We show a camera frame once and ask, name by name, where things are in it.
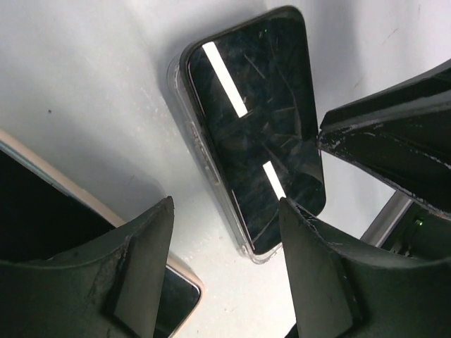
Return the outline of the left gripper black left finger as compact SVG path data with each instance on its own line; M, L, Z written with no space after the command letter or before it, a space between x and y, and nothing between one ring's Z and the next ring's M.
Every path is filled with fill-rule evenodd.
M151 337L173 233L166 197L48 260L1 262L2 337Z

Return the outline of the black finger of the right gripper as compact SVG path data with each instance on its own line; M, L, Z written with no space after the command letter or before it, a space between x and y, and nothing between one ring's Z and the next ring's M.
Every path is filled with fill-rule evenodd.
M320 141L450 140L450 61L327 112Z
M323 123L318 146L431 212L450 214L450 124Z

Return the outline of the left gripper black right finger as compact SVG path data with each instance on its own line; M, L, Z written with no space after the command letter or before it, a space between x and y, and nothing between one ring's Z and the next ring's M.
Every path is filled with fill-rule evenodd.
M449 337L450 259L379 249L280 200L299 337Z

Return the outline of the small black phone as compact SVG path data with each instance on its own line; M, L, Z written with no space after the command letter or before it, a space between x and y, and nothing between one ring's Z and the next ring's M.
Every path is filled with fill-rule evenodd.
M253 252L281 244L279 201L326 203L307 31L282 6L188 45L183 84Z

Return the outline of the beige pink phone case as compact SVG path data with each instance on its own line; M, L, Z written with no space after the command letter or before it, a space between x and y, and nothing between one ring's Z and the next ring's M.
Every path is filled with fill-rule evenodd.
M1 150L61 193L74 198L100 215L112 226L120 227L125 223L96 197L4 130L1 131ZM204 285L194 271L176 255L169 253L154 336L175 337L198 307L203 293Z

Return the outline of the clear magsafe phone case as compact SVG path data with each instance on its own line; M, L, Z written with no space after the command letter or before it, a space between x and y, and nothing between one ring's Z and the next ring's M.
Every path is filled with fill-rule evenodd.
M214 159L208 150L206 137L202 135L200 124L195 117L194 106L190 102L187 90L183 84L179 54L169 63L166 79L170 94L168 107L196 166L200 170L203 183L206 185L222 221L227 225L235 248L241 256L248 258L255 264L261 265L268 262L280 251L282 244L276 244L263 254L253 252L249 233L240 223L239 215L233 208L233 203L227 194L218 168L214 164Z

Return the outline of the teal phone black screen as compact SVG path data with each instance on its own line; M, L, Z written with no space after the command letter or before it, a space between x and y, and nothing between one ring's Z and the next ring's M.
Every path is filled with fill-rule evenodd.
M1 150L1 262L45 261L116 228Z

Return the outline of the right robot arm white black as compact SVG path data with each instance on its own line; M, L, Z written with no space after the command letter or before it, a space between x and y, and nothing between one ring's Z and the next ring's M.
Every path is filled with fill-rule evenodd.
M317 145L395 191L364 242L424 260L450 255L449 62L327 112Z

